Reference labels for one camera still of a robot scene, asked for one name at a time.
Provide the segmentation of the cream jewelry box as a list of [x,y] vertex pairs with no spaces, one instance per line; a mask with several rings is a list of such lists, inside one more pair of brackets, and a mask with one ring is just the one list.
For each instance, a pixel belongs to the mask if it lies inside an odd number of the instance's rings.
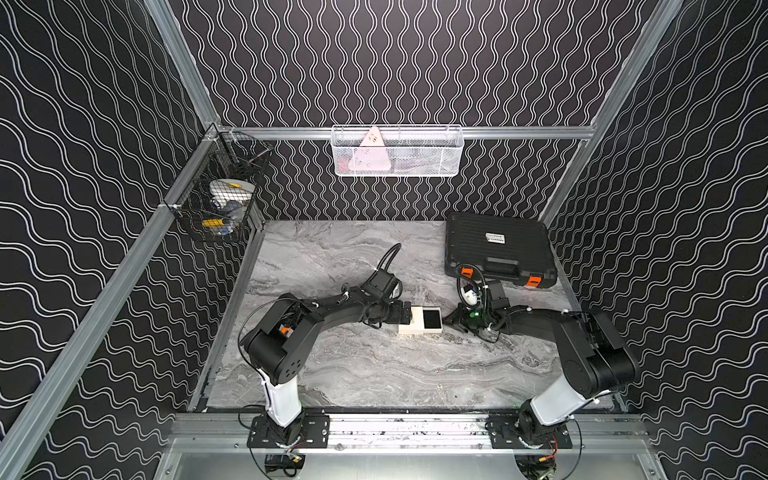
[[443,316],[436,306],[411,306],[408,324],[400,324],[399,335],[440,334],[443,331]]

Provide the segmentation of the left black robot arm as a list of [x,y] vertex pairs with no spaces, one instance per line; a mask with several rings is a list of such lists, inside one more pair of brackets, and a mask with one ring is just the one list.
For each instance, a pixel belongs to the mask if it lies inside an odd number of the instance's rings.
[[302,415],[297,377],[321,333],[351,323],[374,329],[402,323],[406,310],[402,292],[400,279],[377,269],[362,284],[345,284],[334,296],[283,294],[269,304],[254,328],[240,332],[239,351],[261,378],[270,420],[287,428]]

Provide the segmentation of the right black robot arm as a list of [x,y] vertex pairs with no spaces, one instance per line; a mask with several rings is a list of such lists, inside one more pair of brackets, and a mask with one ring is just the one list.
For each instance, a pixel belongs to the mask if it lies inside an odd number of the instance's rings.
[[495,342],[502,335],[537,338],[555,344],[562,374],[525,401],[519,428],[559,426],[586,405],[634,382],[640,367],[608,315],[513,305],[499,281],[456,281],[459,306],[444,322]]

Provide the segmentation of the black plastic tool case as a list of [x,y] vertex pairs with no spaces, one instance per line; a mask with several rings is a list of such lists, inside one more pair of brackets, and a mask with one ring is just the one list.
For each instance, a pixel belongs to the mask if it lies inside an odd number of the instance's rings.
[[557,283],[548,230],[537,220],[454,212],[446,220],[444,272],[539,289]]

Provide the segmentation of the pink triangular card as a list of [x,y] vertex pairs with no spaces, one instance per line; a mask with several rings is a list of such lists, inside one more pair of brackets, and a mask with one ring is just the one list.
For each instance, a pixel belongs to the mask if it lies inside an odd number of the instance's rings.
[[383,136],[377,126],[372,126],[348,162],[354,173],[382,173],[392,168]]

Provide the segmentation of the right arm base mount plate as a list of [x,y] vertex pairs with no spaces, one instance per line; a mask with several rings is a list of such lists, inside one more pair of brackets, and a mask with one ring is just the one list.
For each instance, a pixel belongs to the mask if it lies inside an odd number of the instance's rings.
[[532,414],[492,415],[485,422],[493,449],[571,449],[566,423],[544,426]]

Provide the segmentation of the aluminium front rail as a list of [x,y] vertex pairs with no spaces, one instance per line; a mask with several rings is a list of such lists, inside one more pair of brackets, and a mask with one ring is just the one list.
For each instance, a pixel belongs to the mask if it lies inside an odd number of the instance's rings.
[[251,433],[244,414],[184,414],[172,427],[169,453],[406,453],[406,454],[629,454],[649,450],[648,435],[633,415],[578,415],[557,440],[539,449],[512,432],[509,415],[326,414],[312,420],[295,447],[283,447]]

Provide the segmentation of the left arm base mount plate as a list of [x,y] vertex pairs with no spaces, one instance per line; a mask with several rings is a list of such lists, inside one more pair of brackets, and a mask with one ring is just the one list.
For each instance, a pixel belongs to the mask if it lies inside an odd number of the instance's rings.
[[268,415],[262,415],[252,421],[247,446],[251,449],[324,449],[328,445],[330,423],[327,415],[301,414],[283,427]]

